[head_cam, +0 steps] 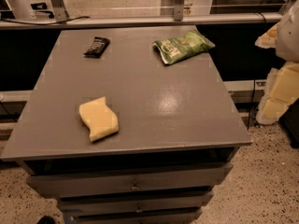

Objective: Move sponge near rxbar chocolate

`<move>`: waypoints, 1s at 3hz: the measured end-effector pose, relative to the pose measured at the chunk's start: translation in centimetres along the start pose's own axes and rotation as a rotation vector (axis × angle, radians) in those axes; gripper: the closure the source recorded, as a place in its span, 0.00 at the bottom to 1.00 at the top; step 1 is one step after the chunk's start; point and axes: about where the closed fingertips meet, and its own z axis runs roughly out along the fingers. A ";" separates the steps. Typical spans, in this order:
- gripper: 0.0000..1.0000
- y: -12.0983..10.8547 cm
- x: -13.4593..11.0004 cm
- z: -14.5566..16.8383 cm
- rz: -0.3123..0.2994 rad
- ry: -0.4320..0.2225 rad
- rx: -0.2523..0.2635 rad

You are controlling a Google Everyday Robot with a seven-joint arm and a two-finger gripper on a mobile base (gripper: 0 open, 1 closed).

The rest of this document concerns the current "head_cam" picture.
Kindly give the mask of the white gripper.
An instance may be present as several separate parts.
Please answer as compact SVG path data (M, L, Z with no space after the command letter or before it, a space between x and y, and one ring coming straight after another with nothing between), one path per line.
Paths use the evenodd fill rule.
M262 125L277 122L299 98L299 7L291 7L280 23L259 36L255 45L262 49L276 48L276 55L285 61L272 68L267 76L264 95L258 105L256 120Z

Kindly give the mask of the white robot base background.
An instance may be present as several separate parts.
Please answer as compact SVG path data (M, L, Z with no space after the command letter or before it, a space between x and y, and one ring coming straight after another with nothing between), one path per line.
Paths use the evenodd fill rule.
M1 19L35 19L29 0L1 0Z

